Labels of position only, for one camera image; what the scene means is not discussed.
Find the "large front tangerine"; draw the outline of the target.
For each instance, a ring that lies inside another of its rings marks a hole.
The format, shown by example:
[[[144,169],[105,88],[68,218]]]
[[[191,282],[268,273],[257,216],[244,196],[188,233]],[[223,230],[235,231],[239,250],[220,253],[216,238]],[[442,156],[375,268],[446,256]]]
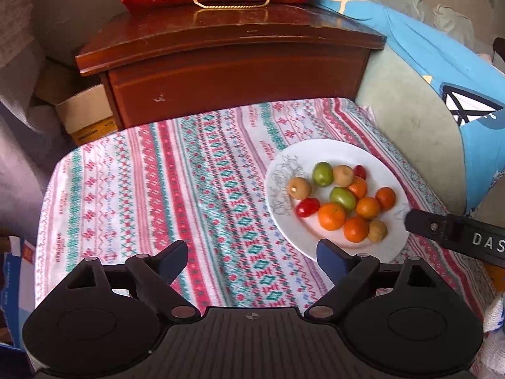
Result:
[[[362,217],[352,216],[344,223],[343,234],[346,240],[361,243],[368,237],[369,223]]]

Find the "small yellow brown fruit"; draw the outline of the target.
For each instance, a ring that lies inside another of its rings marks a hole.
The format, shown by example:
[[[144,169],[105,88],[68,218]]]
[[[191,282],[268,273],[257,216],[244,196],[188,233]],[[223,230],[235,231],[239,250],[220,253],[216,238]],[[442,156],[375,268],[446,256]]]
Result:
[[[374,219],[369,223],[368,240],[373,243],[383,241],[388,235],[388,229],[384,222]]]

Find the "orange tangerine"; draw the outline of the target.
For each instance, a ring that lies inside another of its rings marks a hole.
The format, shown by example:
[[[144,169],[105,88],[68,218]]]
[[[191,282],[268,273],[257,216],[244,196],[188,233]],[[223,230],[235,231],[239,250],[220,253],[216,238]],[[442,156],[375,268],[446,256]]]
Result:
[[[364,197],[356,204],[355,213],[365,220],[373,220],[381,213],[381,205],[373,197]]]
[[[366,180],[355,175],[353,182],[347,187],[347,189],[355,196],[355,199],[363,199],[368,193],[368,187]]]
[[[318,223],[328,231],[340,229],[347,219],[345,208],[336,202],[323,204],[318,210]]]

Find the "cherry tomato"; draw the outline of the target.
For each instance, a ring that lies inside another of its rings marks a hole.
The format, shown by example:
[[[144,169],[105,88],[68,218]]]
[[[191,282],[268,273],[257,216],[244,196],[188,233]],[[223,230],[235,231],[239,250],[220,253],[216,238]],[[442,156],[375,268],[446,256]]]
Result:
[[[300,218],[306,218],[314,215],[320,209],[320,201],[316,198],[306,198],[298,202],[295,213]]]
[[[355,176],[358,176],[359,178],[361,178],[363,180],[367,179],[367,172],[362,165],[356,165],[354,167],[353,173]]]

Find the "small tangerine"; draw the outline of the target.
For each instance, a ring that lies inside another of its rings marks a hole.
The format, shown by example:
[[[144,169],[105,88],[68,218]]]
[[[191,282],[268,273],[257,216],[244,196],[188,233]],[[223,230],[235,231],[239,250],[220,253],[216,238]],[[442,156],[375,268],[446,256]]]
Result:
[[[377,190],[375,199],[379,202],[380,209],[382,211],[387,211],[395,206],[396,193],[390,187],[381,187]]]

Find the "kiwi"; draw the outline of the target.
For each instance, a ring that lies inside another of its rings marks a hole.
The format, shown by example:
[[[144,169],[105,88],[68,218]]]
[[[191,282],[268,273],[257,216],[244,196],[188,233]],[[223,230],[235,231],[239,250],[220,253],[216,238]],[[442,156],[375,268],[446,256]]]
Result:
[[[312,185],[302,177],[293,177],[287,184],[288,195],[292,199],[304,200],[312,195]]]
[[[347,165],[334,166],[333,177],[337,187],[347,188],[353,183],[354,170]]]

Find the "green jujube fruit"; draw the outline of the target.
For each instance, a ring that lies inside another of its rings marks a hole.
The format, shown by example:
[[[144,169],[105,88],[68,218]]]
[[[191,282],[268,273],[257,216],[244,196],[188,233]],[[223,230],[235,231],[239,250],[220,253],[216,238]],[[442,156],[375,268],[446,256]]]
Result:
[[[333,167],[327,162],[317,163],[312,171],[312,179],[319,187],[328,187],[334,181]]]

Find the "white ceramic plate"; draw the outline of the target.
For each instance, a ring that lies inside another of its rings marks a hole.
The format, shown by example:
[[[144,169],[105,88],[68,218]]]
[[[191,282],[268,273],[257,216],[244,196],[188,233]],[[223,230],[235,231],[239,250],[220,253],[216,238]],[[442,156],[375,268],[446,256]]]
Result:
[[[271,162],[264,181],[273,222],[310,259],[327,239],[349,254],[393,261],[407,244],[410,209],[393,172],[369,152],[336,140],[306,140]]]

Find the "patterned red green tablecloth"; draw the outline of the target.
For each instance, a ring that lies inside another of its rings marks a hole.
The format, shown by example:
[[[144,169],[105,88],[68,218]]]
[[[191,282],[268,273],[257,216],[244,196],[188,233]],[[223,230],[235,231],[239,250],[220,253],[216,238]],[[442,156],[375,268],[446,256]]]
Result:
[[[412,207],[444,212],[397,148],[345,99],[155,122],[81,146],[56,165],[39,220],[36,300],[85,257],[124,263],[185,240],[188,263],[174,287],[198,308],[307,308],[331,284],[276,228],[264,176],[278,152],[318,138],[370,152],[392,170]]]

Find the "blue white milk carton box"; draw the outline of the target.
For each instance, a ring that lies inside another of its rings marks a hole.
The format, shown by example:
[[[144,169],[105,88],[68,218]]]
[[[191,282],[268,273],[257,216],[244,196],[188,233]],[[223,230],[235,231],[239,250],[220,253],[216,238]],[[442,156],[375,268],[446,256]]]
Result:
[[[35,308],[35,247],[17,236],[1,237],[1,319],[9,333],[2,342],[24,349],[22,329]]]

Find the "beige sofa cushion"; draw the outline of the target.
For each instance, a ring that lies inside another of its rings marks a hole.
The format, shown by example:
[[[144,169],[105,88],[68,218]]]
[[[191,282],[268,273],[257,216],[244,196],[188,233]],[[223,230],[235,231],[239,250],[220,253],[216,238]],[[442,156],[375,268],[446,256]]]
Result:
[[[355,104],[403,154],[451,213],[466,208],[459,128],[431,86],[389,46],[372,51]]]

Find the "blue cartoon pillow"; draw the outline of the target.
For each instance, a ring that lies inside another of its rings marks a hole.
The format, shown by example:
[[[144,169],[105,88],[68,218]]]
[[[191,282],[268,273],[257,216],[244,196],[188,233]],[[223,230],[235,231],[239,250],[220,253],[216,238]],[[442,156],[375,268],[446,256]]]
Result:
[[[380,3],[313,0],[381,33],[387,45],[442,99],[459,128],[466,211],[476,210],[504,176],[504,76],[444,33]]]

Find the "checkered grey curtain cloth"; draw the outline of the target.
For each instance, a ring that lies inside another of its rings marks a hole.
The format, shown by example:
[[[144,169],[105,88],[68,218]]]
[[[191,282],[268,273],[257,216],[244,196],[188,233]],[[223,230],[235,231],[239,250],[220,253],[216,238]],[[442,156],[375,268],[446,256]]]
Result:
[[[1,233],[35,244],[52,171],[73,144],[35,95],[45,54],[32,13],[32,0],[1,0]]]

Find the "brown cardboard box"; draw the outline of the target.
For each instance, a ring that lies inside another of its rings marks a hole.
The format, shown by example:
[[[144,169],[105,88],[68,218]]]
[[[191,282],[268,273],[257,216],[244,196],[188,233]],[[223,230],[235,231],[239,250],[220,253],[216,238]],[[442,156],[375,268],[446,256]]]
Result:
[[[117,126],[100,78],[47,58],[39,74],[35,99],[52,106],[77,146],[115,133]]]

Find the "brown wooden nightstand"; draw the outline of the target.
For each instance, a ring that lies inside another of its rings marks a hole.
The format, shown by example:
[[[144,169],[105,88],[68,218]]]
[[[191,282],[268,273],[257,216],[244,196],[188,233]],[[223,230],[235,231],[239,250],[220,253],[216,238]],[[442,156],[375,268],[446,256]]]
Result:
[[[158,9],[113,18],[76,57],[120,129],[242,105],[357,96],[386,38],[308,5]]]

